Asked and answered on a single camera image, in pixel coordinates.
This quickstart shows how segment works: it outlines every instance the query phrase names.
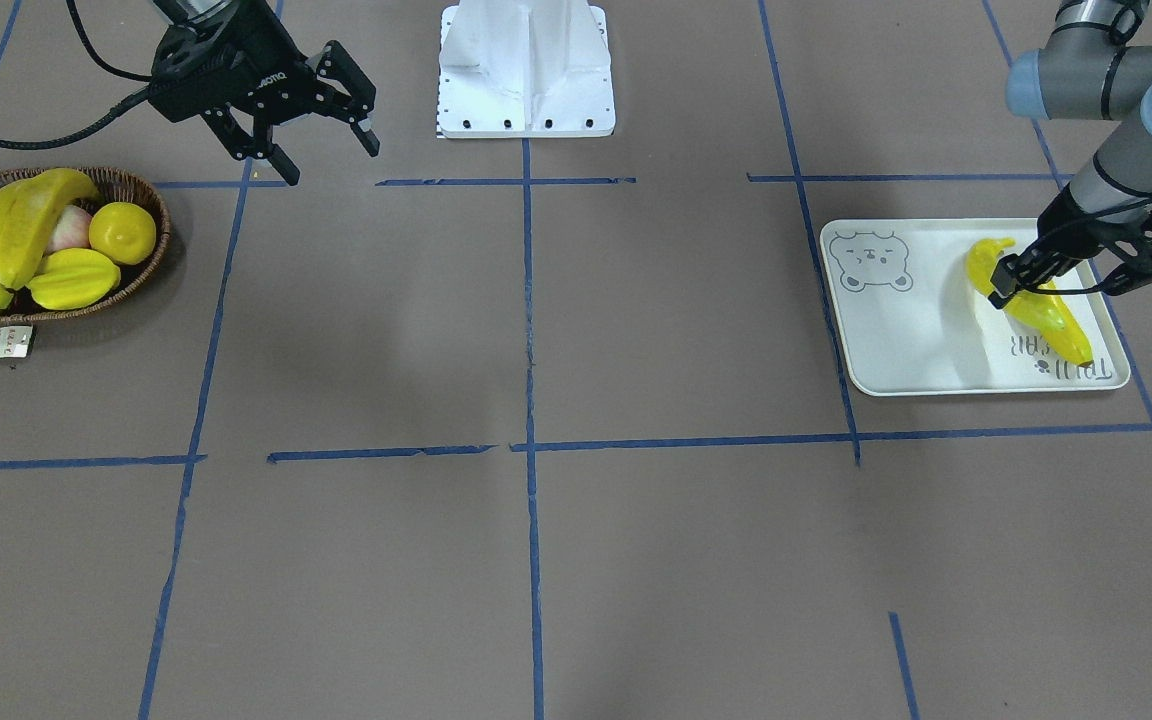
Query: red apple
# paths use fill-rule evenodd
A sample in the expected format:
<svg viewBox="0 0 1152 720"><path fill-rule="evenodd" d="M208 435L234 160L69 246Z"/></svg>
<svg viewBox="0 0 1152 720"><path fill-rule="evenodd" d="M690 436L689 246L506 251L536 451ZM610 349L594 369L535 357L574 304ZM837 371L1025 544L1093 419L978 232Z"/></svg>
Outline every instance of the red apple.
<svg viewBox="0 0 1152 720"><path fill-rule="evenodd" d="M47 249L44 253L66 250L68 247L89 247L88 227L92 223L92 217L86 210L77 205L65 205L60 211L60 219L56 220L56 228L51 232L51 240L47 241Z"/></svg>

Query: gray floor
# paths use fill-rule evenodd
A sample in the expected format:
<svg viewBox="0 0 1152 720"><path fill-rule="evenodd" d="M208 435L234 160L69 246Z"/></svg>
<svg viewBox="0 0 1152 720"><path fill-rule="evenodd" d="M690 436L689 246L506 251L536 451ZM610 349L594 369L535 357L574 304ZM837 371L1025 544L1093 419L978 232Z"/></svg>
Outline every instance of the gray floor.
<svg viewBox="0 0 1152 720"><path fill-rule="evenodd" d="M280 1L380 86L378 159L280 129L298 187L149 108L0 150L183 249L0 361L0 719L1152 717L1152 288L1123 389L879 400L810 251L1047 204L1111 130L1006 113L1056 1L604 0L616 135L530 143L434 137L446 3ZM131 90L0 0L0 135Z"/></svg>

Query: gray robot arm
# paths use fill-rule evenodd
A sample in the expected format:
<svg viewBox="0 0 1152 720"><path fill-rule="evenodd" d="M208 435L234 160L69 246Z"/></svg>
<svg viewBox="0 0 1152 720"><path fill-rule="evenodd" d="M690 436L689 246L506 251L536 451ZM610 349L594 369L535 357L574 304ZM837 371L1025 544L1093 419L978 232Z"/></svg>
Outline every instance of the gray robot arm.
<svg viewBox="0 0 1152 720"><path fill-rule="evenodd" d="M1121 123L1039 215L1038 240L1000 260L995 306L1102 250L1123 264L1093 290L1152 282L1152 46L1128 46L1147 9L1149 0L1064 0L1046 47L1011 65L1011 113Z"/></svg>

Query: wicker basket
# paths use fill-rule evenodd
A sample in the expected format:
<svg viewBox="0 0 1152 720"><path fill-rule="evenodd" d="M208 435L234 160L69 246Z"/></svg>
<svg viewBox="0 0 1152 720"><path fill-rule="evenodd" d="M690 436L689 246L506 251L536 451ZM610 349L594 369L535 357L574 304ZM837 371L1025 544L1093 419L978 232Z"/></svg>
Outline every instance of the wicker basket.
<svg viewBox="0 0 1152 720"><path fill-rule="evenodd" d="M0 187L18 181L18 179L37 176L38 173L45 169L25 168L1 172ZM134 202L134 204L150 211L150 215L154 218L157 229L159 229L159 240L156 243L154 252L151 252L141 264L122 268L122 282L119 282L111 295L106 296L105 300L96 302L94 305L79 306L78 310L45 310L29 300L28 293L23 291L13 301L12 306L0 311L0 325L45 323L45 320L81 318L83 314L99 313L99 311L107 306L114 305L116 302L122 302L127 300L127 296L132 295L138 287L145 283L146 279L154 273L157 266L162 262L166 249L168 249L168 242L172 238L172 218L169 218L168 206L166 206L166 202L162 200L159 191L146 182L145 179L134 176L134 174L119 168L77 169L86 173L96 182L96 187L100 188L105 202ZM94 213L99 209L99 205L90 204L90 202L85 200L78 202L78 205L90 211L90 213Z"/></svg>

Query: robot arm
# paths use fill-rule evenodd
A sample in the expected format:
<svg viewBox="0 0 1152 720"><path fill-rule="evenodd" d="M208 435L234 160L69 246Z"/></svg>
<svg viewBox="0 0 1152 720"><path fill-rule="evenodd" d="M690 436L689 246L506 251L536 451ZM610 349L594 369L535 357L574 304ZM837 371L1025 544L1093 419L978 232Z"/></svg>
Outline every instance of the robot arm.
<svg viewBox="0 0 1152 720"><path fill-rule="evenodd" d="M1066 0L1047 46L1011 65L1011 113L1121 123L1039 215L1038 240L998 262L993 305L1102 250L1123 264L1093 290L1152 282L1152 46L1127 45L1147 9L1149 0Z"/></svg>
<svg viewBox="0 0 1152 720"><path fill-rule="evenodd" d="M200 115L234 159L268 160L288 184L301 172L274 142L274 126L301 115L342 120L367 154L380 151L370 118L376 85L338 41L314 58L302 55L265 0L152 3L172 23L147 89L164 118L175 123ZM251 132L238 127L233 109L251 115Z"/></svg>

